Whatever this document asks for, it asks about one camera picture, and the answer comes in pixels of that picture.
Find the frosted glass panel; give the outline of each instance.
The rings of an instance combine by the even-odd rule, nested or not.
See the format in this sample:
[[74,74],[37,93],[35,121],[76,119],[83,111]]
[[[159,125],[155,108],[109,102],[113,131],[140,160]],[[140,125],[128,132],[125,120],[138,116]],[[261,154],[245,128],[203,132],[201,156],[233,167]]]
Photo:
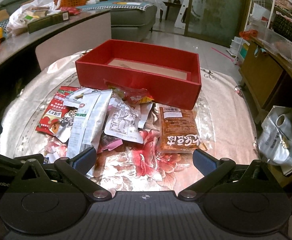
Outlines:
[[192,0],[188,32],[231,43],[236,35],[242,0]]

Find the red box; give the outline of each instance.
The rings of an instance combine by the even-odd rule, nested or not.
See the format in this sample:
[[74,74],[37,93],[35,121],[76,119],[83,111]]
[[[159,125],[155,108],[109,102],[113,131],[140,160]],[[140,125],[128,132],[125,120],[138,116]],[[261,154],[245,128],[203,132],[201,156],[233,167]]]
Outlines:
[[78,59],[76,70],[81,86],[104,90],[107,80],[145,88],[155,102],[187,110],[202,86],[198,54],[140,42],[108,40]]

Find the wicker basket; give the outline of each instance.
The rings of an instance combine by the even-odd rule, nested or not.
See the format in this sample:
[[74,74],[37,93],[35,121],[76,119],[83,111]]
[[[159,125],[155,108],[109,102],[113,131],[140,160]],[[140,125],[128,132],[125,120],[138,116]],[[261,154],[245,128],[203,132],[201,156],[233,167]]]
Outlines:
[[292,22],[281,15],[276,15],[273,21],[273,30],[292,42]]
[[76,7],[86,4],[86,0],[61,0],[60,7]]

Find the orange plastic basket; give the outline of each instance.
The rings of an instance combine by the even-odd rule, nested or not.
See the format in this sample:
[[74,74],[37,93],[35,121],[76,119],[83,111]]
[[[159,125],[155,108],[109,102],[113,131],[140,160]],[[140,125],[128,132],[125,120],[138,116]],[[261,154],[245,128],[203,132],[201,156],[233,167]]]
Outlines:
[[76,7],[86,4],[86,0],[61,0],[60,7]]

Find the metal screw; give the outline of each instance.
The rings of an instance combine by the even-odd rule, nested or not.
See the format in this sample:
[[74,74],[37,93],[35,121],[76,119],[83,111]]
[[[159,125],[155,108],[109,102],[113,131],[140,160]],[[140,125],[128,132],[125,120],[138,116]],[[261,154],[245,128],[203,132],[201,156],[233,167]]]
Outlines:
[[181,195],[185,198],[195,198],[197,196],[197,193],[193,190],[188,189],[188,190],[183,190],[181,192]]
[[93,196],[96,198],[106,198],[108,196],[108,192],[106,190],[97,190],[93,193]]

